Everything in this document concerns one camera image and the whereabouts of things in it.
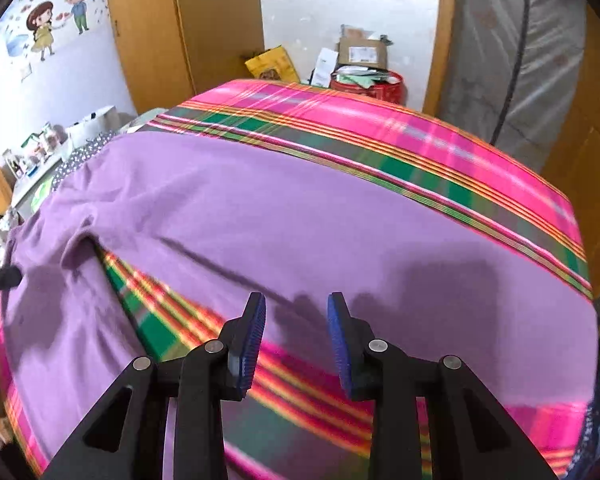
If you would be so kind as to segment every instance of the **cabinet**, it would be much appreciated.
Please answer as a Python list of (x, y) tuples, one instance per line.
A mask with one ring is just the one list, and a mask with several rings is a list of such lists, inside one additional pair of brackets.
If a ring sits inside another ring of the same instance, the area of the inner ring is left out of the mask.
[(260, 0), (109, 0), (138, 113), (169, 108), (231, 79), (264, 49)]
[(571, 200), (600, 297), (600, 19), (591, 7), (576, 95), (542, 176)]

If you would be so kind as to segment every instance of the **wooden door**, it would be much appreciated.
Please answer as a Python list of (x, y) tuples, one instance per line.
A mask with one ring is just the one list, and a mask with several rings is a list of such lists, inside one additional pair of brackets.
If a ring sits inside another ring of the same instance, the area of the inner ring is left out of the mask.
[(427, 81), (427, 92), (424, 95), (422, 113), (432, 117), (438, 116), (442, 89), (445, 83), (446, 69), (449, 64), (451, 39), (454, 19), (456, 17), (456, 0), (438, 0), (438, 20), (436, 22), (436, 39), (433, 43), (431, 68)]
[(177, 0), (196, 93), (243, 77), (264, 50), (260, 0)]
[(139, 114), (193, 94), (175, 0), (109, 0), (126, 84)]
[(576, 95), (542, 170), (573, 204), (600, 296), (600, 19), (587, 8), (587, 41)]

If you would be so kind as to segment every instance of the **door frame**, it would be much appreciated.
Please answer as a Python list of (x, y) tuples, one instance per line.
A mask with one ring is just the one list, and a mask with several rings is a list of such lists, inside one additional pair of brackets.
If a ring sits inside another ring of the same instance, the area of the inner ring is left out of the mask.
[(449, 65), (453, 24), (456, 15), (456, 0), (438, 0), (438, 20), (436, 39), (433, 43), (433, 55), (429, 70), (427, 92), (424, 96), (422, 112), (435, 117), (440, 106), (440, 97), (445, 83), (446, 69)]

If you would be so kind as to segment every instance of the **bed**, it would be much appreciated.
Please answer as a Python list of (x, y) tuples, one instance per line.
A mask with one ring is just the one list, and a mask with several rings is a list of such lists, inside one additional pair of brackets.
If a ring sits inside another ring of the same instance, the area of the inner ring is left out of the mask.
[[(7, 255), (24, 279), (0, 293), (0, 384), (37, 474), (132, 358), (186, 354), (251, 290), (267, 325), (253, 388), (223, 407), (231, 478), (366, 478), (372, 409), (336, 377), (334, 290), (408, 354), (464, 359), (558, 475), (593, 393), (568, 199), (367, 97), (256, 80), (201, 94), (86, 161)], [(424, 420), (421, 442), (430, 476)]]

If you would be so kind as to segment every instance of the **clutter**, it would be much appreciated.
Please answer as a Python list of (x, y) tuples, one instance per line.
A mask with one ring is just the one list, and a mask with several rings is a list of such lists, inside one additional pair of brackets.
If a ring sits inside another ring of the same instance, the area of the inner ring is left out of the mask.
[(0, 267), (4, 264), (9, 231), (16, 228), (18, 223), (18, 212), (12, 207), (7, 208), (7, 211), (0, 218)]
[(338, 62), (372, 68), (387, 67), (386, 45), (380, 40), (340, 38)]
[(20, 147), (24, 150), (26, 158), (34, 166), (46, 157), (46, 151), (37, 134), (30, 134)]
[(384, 34), (343, 24), (340, 26), (338, 62), (386, 69), (386, 48), (390, 44), (393, 42)]
[(49, 153), (53, 153), (53, 151), (55, 151), (55, 149), (60, 145), (60, 137), (58, 132), (56, 132), (51, 123), (45, 123), (45, 126), (42, 128), (40, 140), (45, 143), (45, 148), (47, 148)]
[[(98, 154), (107, 143), (117, 135), (116, 132), (107, 132), (97, 136), (95, 139), (90, 140), (85, 145), (80, 146), (73, 152), (62, 154), (62, 164), (56, 169), (56, 172), (51, 181), (51, 185), (48, 188), (51, 191), (58, 189), (64, 178), (73, 173), (75, 170), (80, 168), (87, 160), (92, 156)], [(46, 187), (40, 189), (40, 201), (46, 198), (46, 194), (42, 195), (46, 191)]]
[(11, 170), (11, 173), (13, 173), (13, 176), (16, 177), (16, 179), (24, 176), (24, 171), (22, 171), (20, 163), (18, 162), (16, 155), (11, 151), (11, 149), (4, 150), (4, 152), (2, 152), (2, 158), (4, 159), (7, 167)]
[[(386, 101), (389, 103), (394, 103), (401, 105), (404, 103), (406, 99), (406, 88), (404, 86), (404, 80), (402, 76), (398, 73), (389, 71), (368, 71), (368, 72), (378, 72), (375, 75), (351, 75), (350, 73), (340, 73), (336, 72), (331, 77), (331, 86), (334, 90), (339, 90), (341, 92), (347, 92), (350, 94), (358, 94), (358, 95), (366, 95), (369, 97), (373, 97), (375, 99)], [(358, 83), (359, 78), (373, 78), (375, 76), (381, 76), (384, 80), (379, 82), (374, 82), (368, 88), (364, 88)]]
[(84, 146), (88, 140), (95, 139), (105, 132), (115, 131), (119, 127), (120, 118), (116, 107), (100, 108), (66, 129), (69, 139), (65, 143), (69, 143), (69, 145), (65, 150), (73, 151), (75, 148)]
[(283, 46), (277, 46), (244, 63), (256, 79), (299, 83), (300, 78)]
[(330, 48), (322, 48), (315, 62), (314, 75), (311, 78), (311, 86), (329, 88), (331, 83), (331, 73), (336, 68), (338, 62), (338, 53)]
[(366, 66), (341, 66), (336, 70), (335, 76), (338, 83), (357, 84), (365, 89), (371, 88), (376, 83), (396, 84), (399, 82), (399, 79), (387, 70), (373, 69)]

